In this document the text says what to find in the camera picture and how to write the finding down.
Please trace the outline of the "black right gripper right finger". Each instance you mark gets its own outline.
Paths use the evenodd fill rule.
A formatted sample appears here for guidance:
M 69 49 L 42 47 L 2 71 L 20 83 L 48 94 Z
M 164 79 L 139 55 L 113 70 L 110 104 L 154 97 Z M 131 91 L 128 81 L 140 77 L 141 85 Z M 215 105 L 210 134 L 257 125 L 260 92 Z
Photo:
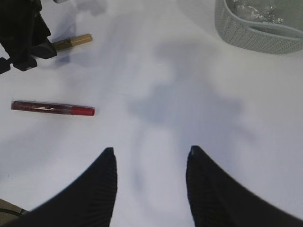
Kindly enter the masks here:
M 302 220 L 243 187 L 199 146 L 187 158 L 187 197 L 196 227 L 301 227 Z

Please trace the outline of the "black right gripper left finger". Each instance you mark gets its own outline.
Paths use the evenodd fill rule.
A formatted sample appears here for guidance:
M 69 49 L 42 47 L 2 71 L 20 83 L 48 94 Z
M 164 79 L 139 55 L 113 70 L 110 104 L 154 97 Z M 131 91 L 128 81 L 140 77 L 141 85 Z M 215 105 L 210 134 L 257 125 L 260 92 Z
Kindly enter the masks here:
M 106 148 L 73 183 L 8 227 L 108 227 L 117 194 L 113 148 Z

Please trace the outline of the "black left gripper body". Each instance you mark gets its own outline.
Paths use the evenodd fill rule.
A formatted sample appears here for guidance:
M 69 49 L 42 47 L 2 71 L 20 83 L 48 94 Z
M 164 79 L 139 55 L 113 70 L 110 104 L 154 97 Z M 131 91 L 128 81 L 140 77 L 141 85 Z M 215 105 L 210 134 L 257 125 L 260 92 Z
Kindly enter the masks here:
M 42 10 L 39 0 L 2 0 L 0 2 L 0 44 L 16 61 L 31 47 L 35 17 Z

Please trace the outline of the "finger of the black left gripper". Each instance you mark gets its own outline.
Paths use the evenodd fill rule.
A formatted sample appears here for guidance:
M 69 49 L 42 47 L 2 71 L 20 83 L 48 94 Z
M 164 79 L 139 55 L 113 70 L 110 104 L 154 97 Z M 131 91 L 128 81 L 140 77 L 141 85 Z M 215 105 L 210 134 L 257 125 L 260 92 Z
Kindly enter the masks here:
M 57 56 L 56 49 L 48 39 L 50 35 L 50 30 L 41 14 L 37 13 L 34 19 L 31 55 L 42 59 L 50 59 Z
M 0 73 L 3 74 L 11 69 L 10 65 L 13 65 L 16 69 L 20 71 L 27 71 L 29 69 L 37 67 L 36 60 L 31 56 L 25 56 L 18 59 L 0 59 Z

